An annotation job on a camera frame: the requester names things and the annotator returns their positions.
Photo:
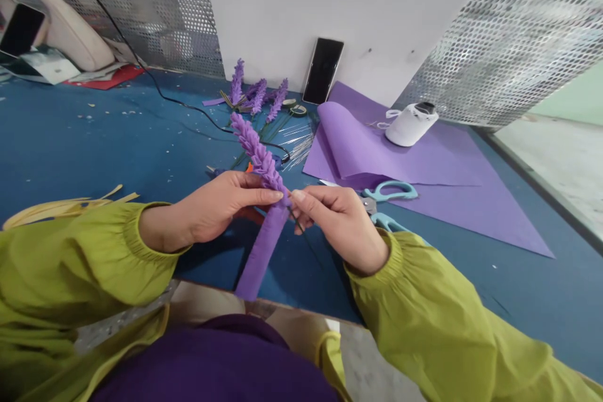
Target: black cable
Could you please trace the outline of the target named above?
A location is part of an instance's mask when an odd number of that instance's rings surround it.
[[[109,18],[109,20],[111,21],[111,23],[113,24],[113,26],[115,27],[115,29],[117,30],[117,33],[119,33],[119,36],[124,40],[124,44],[126,44],[128,46],[128,48],[132,52],[132,55],[134,55],[134,58],[136,59],[136,62],[138,62],[138,65],[149,75],[149,77],[151,77],[151,80],[153,81],[153,83],[155,85],[155,89],[157,90],[157,93],[159,93],[159,95],[162,98],[164,98],[166,101],[174,102],[175,104],[180,104],[181,106],[189,108],[191,110],[196,110],[198,112],[201,112],[201,113],[203,113],[205,115],[205,117],[207,119],[209,119],[209,121],[217,129],[221,130],[222,132],[226,132],[226,133],[229,133],[229,134],[234,134],[233,131],[228,130],[228,129],[224,129],[224,128],[218,126],[218,124],[216,124],[215,121],[204,110],[201,110],[200,108],[197,108],[197,107],[193,107],[193,106],[187,105],[184,102],[182,102],[181,100],[172,99],[171,97],[167,97],[167,96],[163,95],[163,93],[161,92],[161,88],[159,88],[159,84],[157,83],[157,80],[155,80],[155,77],[153,76],[153,74],[146,67],[144,67],[144,65],[140,62],[140,59],[138,58],[138,55],[136,54],[136,52],[134,51],[134,49],[130,45],[130,42],[128,42],[128,40],[126,39],[126,37],[124,36],[124,34],[121,32],[121,30],[117,26],[117,23],[113,20],[113,17],[111,16],[111,14],[107,11],[107,8],[105,8],[105,6],[101,2],[101,0],[96,0],[96,3],[99,4],[99,6],[105,12],[105,14],[107,15],[107,17]],[[282,147],[282,146],[280,146],[278,144],[274,144],[274,143],[267,143],[265,141],[260,141],[260,143],[263,144],[263,145],[265,145],[265,146],[272,146],[273,148],[278,148],[278,149],[282,150],[283,152],[285,152],[287,154],[287,156],[282,159],[282,163],[287,163],[291,159],[291,155],[289,154],[289,151],[287,151],[284,147]]]

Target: red paper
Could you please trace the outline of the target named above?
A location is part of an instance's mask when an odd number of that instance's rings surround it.
[[[132,80],[137,77],[139,74],[143,73],[144,69],[140,66],[127,65],[119,68],[113,74],[113,78],[110,80],[91,80],[90,82],[65,82],[67,85],[76,85],[82,86],[85,88],[93,88],[100,90],[108,90],[113,88],[114,86],[119,85],[120,83],[127,82],[128,80]]]

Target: lime green jacket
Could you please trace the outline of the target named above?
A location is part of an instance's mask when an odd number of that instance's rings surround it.
[[[166,327],[169,307],[138,319],[84,356],[76,329],[166,288],[178,259],[138,234],[143,204],[110,204],[74,219],[0,233],[0,399],[84,401],[120,359]],[[409,232],[380,231],[391,249],[377,274],[349,273],[379,351],[429,401],[603,401],[596,383],[482,306],[475,288]],[[339,340],[317,364],[345,392]]]

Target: left hand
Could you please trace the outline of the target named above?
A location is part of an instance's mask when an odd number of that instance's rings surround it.
[[[139,222],[144,243],[163,253],[174,253],[197,242],[221,235],[234,217],[261,223],[253,206],[269,206],[283,194],[262,188],[260,176],[226,171],[182,201],[143,211]]]

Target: grey floor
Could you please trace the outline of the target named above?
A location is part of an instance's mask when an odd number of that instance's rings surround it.
[[[370,331],[341,325],[345,382],[352,400],[421,402],[419,387],[383,358]]]
[[[603,127],[528,114],[496,137],[603,239]]]

